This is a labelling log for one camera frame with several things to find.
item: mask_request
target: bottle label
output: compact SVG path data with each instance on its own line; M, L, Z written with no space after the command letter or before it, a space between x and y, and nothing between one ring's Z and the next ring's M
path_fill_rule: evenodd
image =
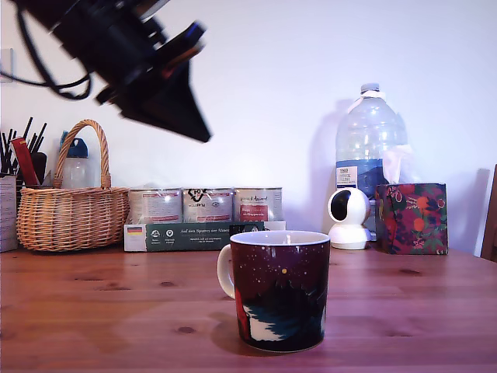
M381 159L360 159L336 163L336 187L359 188L369 199L374 198L376 185L386 184Z
M357 188L357 166L336 167L337 188Z

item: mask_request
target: mug illustration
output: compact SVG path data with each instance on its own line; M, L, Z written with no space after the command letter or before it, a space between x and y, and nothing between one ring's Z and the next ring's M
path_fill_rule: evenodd
M324 337L329 245L232 246L240 337L272 351L304 350Z

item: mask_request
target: tin can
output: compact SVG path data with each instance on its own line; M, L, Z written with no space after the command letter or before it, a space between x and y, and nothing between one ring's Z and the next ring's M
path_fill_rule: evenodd
M130 224L180 223L180 189L130 190Z
M233 221L233 190L184 189L183 210L185 223Z
M282 221L281 188L235 188L235 221Z

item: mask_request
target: security camera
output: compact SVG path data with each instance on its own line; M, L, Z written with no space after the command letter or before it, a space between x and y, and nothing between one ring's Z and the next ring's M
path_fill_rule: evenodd
M370 202L361 190L338 189L328 201L328 213L335 224L329 231L330 241L337 249L358 250L371 240L363 223L370 215Z

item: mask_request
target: plastic bottle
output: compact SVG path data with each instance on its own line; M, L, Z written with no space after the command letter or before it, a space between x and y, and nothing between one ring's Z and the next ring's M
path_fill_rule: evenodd
M383 176L383 152L407 144L407 133L377 83L363 85L360 93L337 131L336 187L359 188L370 199L371 214L364 225L376 241L374 191L376 185L387 183Z
M61 145L68 132L61 137ZM75 138L69 147L68 156L62 170L62 188L78 189L96 186L96 171L88 159L88 147L81 138Z

